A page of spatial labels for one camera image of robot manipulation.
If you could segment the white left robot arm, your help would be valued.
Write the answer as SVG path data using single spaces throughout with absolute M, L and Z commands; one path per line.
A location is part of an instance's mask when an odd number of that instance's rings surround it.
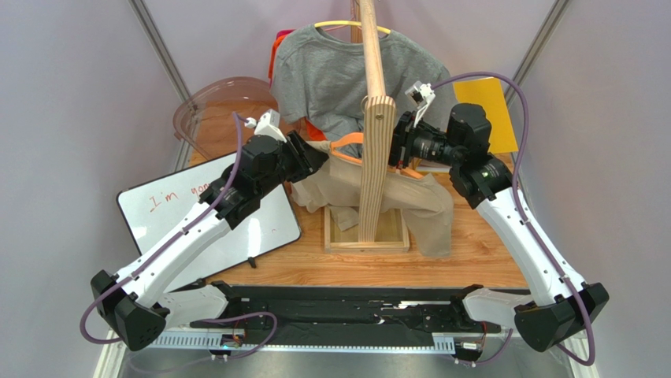
M 114 330 L 115 341 L 131 351 L 148 347 L 168 328 L 217 319 L 231 297 L 225 289 L 209 284 L 169 292 L 168 286 L 203 251 L 259 210 L 265 196 L 285 183 L 312 176 L 328 159 L 297 132 L 280 139 L 254 135 L 239 141 L 233 164 L 157 245 L 114 274 L 102 270 L 94 275 L 94 301 L 80 320 L 82 336 L 102 343 L 86 329 L 92 312 Z

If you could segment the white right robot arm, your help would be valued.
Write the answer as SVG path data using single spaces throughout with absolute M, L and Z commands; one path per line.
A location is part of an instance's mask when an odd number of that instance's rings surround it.
M 468 321 L 512 328 L 539 352 L 561 347 L 579 332 L 593 347 L 593 322 L 610 296 L 601 283 L 584 280 L 528 213 L 512 172 L 489 151 L 491 130 L 476 104 L 454 106 L 446 131 L 407 111 L 394 128 L 389 164 L 405 168 L 419 158 L 448 166 L 453 188 L 491 226 L 522 272 L 529 295 L 467 287 L 457 306 Z

